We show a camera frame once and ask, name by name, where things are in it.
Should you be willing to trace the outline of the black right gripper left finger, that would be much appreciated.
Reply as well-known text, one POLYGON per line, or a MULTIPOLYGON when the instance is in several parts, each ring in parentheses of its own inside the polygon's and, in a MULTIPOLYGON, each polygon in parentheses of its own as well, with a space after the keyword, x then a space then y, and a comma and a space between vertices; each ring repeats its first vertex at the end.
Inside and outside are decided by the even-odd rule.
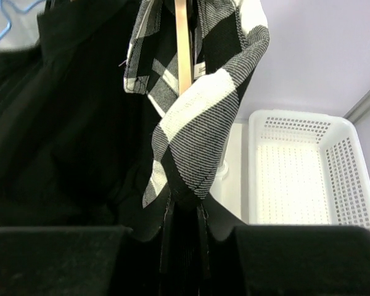
POLYGON ((172 214, 159 199, 131 227, 0 227, 0 295, 160 295, 172 214))

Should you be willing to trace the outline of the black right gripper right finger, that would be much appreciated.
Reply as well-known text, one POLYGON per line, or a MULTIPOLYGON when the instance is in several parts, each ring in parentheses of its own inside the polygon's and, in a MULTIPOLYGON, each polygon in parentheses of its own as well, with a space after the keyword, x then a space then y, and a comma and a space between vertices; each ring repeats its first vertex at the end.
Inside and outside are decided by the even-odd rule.
POLYGON ((370 295, 370 231, 247 225, 203 203, 202 295, 370 295))

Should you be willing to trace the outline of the black white checkered shirt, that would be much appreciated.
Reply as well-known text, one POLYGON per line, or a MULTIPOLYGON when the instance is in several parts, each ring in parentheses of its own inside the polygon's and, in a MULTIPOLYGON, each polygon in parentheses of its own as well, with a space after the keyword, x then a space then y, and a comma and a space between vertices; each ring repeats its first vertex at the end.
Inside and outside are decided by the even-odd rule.
POLYGON ((144 207, 170 194, 195 207, 213 184, 224 144, 253 71, 269 45, 260 1, 197 1, 193 45, 205 72, 179 92, 174 12, 143 1, 129 42, 123 87, 160 115, 144 207))

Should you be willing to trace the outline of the wooden hanger of checkered shirt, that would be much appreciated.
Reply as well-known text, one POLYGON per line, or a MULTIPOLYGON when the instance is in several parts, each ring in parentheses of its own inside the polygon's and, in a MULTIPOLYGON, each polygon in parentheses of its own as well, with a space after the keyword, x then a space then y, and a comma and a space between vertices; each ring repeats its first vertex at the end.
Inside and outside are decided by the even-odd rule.
POLYGON ((187 19, 187 1, 175 0, 178 83, 181 96, 192 84, 192 61, 187 19))

